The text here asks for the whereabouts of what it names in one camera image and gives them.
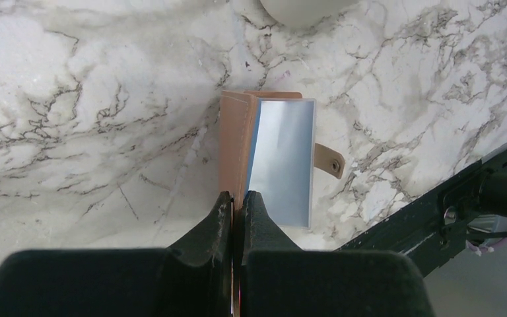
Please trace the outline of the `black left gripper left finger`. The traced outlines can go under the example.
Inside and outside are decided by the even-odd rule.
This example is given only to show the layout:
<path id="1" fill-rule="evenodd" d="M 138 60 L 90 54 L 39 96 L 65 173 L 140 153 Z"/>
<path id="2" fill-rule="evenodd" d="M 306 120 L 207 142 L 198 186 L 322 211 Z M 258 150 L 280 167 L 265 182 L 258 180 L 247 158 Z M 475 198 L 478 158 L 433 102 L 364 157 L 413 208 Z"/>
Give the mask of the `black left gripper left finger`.
<path id="1" fill-rule="evenodd" d="M 230 316 L 232 198 L 165 248 L 23 250 L 0 265 L 0 316 Z"/>

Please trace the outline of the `tan leather card holder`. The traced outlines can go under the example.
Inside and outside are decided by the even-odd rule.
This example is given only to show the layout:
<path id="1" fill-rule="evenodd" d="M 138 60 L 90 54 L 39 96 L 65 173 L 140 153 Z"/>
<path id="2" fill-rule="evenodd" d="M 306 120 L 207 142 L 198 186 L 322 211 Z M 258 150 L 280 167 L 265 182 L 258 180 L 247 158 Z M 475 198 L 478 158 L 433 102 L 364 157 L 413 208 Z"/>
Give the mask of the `tan leather card holder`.
<path id="1" fill-rule="evenodd" d="M 316 143 L 316 101 L 299 92 L 224 91 L 220 98 L 219 190 L 240 209 L 262 195 L 280 226 L 312 222 L 313 173 L 343 176 L 341 153 Z"/>

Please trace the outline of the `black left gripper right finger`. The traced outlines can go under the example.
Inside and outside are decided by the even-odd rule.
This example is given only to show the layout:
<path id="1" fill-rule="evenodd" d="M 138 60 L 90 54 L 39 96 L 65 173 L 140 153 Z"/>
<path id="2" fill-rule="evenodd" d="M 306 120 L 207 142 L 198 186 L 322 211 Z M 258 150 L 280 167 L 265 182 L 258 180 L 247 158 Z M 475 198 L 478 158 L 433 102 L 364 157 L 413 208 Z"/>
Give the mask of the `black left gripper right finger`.
<path id="1" fill-rule="evenodd" d="M 269 217 L 260 193 L 239 218 L 241 316 L 433 316 L 416 265 L 389 251 L 306 251 Z"/>

